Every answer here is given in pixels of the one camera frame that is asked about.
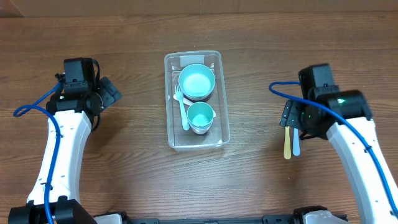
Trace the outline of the teal bowl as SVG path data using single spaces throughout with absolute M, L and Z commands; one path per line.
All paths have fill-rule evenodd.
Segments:
M 204 95 L 193 96 L 188 93 L 184 93 L 184 96 L 192 101 L 207 101 L 211 97 L 212 93 L 206 93 Z

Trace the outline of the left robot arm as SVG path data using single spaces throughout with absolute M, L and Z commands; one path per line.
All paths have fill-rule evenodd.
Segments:
M 92 58 L 64 61 L 57 84 L 31 105 L 15 110 L 18 118 L 31 110 L 48 117 L 48 137 L 38 178 L 22 207 L 14 207 L 9 224 L 98 224 L 124 222 L 121 212 L 92 217 L 80 203 L 79 181 L 88 136 L 96 130 L 101 112 L 121 98 L 107 77 L 100 76 Z

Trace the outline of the light blue bowl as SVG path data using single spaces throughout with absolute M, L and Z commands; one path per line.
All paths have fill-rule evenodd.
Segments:
M 191 64 L 186 66 L 180 73 L 178 84 L 183 93 L 199 96 L 212 93 L 215 88 L 215 74 L 206 65 Z

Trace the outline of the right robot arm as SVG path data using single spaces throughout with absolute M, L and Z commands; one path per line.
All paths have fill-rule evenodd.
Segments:
M 298 73 L 302 97 L 269 90 L 287 102 L 280 125 L 292 141 L 285 140 L 284 157 L 297 151 L 297 142 L 313 138 L 329 141 L 343 164 L 362 223 L 397 223 L 397 184 L 382 155 L 368 102 L 359 90 L 341 91 L 330 65 L 311 65 Z

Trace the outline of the green cup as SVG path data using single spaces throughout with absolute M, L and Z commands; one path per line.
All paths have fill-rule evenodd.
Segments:
M 188 123 L 196 128 L 205 128 L 213 121 L 213 109 L 205 102 L 196 102 L 188 107 Z

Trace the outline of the yellow fork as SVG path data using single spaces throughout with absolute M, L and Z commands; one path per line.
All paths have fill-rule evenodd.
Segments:
M 286 126 L 285 128 L 285 139 L 284 139 L 284 159 L 291 159 L 291 143 L 290 143 L 290 128 Z

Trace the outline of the blue cup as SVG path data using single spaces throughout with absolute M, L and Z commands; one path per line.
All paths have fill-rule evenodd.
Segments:
M 209 130 L 209 128 L 211 127 L 212 123 L 209 123 L 205 126 L 195 126 L 194 124 L 189 123 L 190 127 L 194 130 Z

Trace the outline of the white plastic spoon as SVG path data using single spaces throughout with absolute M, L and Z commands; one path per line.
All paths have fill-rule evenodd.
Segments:
M 178 101 L 178 98 L 177 98 L 176 94 L 173 95 L 173 98 L 174 98 L 175 100 Z M 191 106 L 191 105 L 193 104 L 192 101 L 188 100 L 188 99 L 185 98 L 185 97 L 183 97 L 183 100 L 182 100 L 182 101 L 183 101 L 183 104 L 188 105 L 188 106 Z M 215 117 L 216 117 L 216 112 L 213 111 L 213 118 L 215 118 Z

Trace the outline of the pink cup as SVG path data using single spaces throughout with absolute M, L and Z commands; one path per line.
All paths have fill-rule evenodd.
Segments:
M 192 129 L 193 130 L 193 132 L 194 133 L 196 133 L 196 134 L 205 134 L 208 130 L 194 130 L 194 129 Z

